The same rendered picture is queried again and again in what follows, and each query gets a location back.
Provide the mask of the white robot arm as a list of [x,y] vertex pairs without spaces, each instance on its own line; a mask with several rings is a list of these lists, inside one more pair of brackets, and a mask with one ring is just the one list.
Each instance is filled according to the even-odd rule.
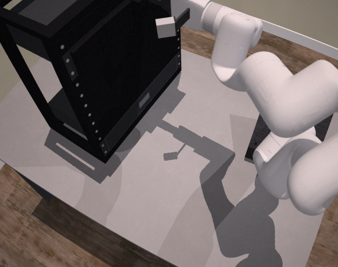
[[202,27],[217,35],[211,66],[218,80],[247,92],[271,130],[253,153],[261,183],[303,214],[323,213],[338,195],[338,132],[321,142],[314,126],[338,113],[338,69],[317,60],[293,75],[273,53],[246,58],[263,23],[217,3],[206,10]]

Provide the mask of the black server rack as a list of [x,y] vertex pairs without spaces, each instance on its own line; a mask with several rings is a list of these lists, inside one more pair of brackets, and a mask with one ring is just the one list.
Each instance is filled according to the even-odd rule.
[[[0,43],[48,123],[106,164],[181,72],[181,28],[149,0],[0,0]],[[50,61],[62,89],[47,103],[17,45]],[[70,130],[66,123],[86,139]]]

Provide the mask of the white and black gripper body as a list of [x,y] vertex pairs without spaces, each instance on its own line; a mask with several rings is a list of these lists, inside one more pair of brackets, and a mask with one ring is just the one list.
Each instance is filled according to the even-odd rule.
[[190,8],[190,19],[183,26],[204,31],[203,18],[212,3],[213,0],[171,0],[171,16],[177,19],[187,8]]

